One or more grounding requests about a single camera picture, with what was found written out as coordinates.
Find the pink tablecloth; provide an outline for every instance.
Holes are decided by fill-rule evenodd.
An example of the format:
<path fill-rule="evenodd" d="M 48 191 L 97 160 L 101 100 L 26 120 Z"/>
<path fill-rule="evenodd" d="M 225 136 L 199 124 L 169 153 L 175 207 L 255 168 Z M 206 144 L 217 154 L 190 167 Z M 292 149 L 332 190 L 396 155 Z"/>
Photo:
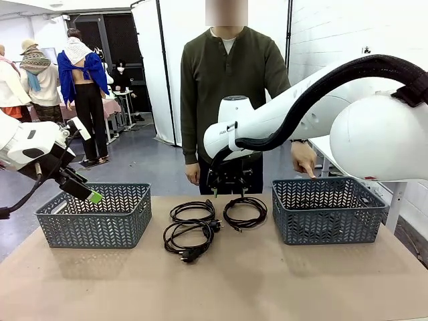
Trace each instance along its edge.
<path fill-rule="evenodd" d="M 104 119 L 108 119 L 110 115 L 114 114 L 115 112 L 121 112 L 120 105 L 117 103 L 117 101 L 113 99 L 103 99 L 102 104 L 104 105 Z M 73 117 L 76 117 L 76 108 L 74 107 L 74 102 L 72 103 L 72 109 L 68 110 L 65 104 L 61 104 L 61 113 L 63 119 L 72 119 Z"/>

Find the man's neck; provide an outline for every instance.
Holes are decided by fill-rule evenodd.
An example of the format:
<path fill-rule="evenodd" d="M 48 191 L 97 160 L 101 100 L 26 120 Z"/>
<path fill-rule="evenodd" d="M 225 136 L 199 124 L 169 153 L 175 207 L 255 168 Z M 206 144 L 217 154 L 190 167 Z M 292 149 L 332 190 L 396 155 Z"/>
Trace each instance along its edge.
<path fill-rule="evenodd" d="M 213 33 L 223 40 L 236 38 L 243 30 L 243 27 L 213 27 Z"/>

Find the man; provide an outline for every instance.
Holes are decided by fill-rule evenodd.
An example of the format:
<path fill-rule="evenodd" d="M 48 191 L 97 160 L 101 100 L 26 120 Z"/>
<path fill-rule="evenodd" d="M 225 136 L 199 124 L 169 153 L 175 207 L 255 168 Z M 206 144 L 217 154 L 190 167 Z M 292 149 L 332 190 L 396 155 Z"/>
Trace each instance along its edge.
<path fill-rule="evenodd" d="M 0 108 L 21 122 L 31 122 L 27 104 L 30 97 L 22 88 L 18 68 L 5 58 L 5 47 L 0 45 Z"/>
<path fill-rule="evenodd" d="M 106 73 L 100 57 L 82 42 L 79 30 L 68 29 L 67 36 L 67 47 L 58 55 L 61 93 L 69 110 L 72 109 L 71 103 L 76 101 L 78 118 L 92 136 L 84 142 L 87 159 L 83 165 L 104 164 L 108 161 L 102 104 L 102 99 L 108 94 Z"/>
<path fill-rule="evenodd" d="M 62 123 L 58 67 L 37 46 L 32 39 L 22 43 L 21 83 L 41 122 Z"/>
<path fill-rule="evenodd" d="M 215 25 L 186 44 L 181 62 L 181 134 L 188 180 L 207 186 L 211 159 L 203 146 L 208 127 L 217 122 L 221 100 L 247 96 L 255 109 L 266 103 L 265 88 L 275 98 L 290 87 L 284 59 L 269 37 L 247 24 L 247 0 L 206 0 L 207 23 Z M 314 177 L 315 153 L 306 142 L 293 142 L 294 168 Z M 252 170 L 248 193 L 263 191 L 263 157 L 245 160 Z M 230 190 L 219 193 L 231 193 Z"/>

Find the mannequin in blue jacket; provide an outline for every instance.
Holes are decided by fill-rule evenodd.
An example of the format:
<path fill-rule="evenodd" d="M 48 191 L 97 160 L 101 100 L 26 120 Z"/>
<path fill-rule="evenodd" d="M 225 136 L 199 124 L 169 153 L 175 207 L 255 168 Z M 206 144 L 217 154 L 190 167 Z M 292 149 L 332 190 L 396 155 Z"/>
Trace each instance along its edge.
<path fill-rule="evenodd" d="M 108 160 L 102 103 L 108 94 L 106 73 L 100 57 L 82 42 L 79 30 L 68 29 L 67 36 L 68 44 L 58 55 L 61 93 L 69 110 L 75 102 L 78 118 L 92 135 L 84 142 L 84 165 L 103 164 Z"/>

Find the white sweater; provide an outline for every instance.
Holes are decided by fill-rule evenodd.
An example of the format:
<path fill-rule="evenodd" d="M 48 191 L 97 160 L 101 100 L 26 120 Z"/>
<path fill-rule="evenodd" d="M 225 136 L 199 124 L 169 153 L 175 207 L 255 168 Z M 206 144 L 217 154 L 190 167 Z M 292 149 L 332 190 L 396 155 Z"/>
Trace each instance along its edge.
<path fill-rule="evenodd" d="M 21 83 L 24 90 L 29 94 L 31 101 L 40 106 L 56 106 L 61 103 L 60 95 L 58 94 L 58 86 L 60 78 L 58 67 L 51 64 L 47 69 L 37 75 L 40 83 L 40 91 L 35 92 L 29 87 L 27 72 L 20 69 Z"/>
<path fill-rule="evenodd" d="M 19 74 L 7 62 L 0 62 L 0 107 L 18 107 L 31 102 L 22 88 Z"/>

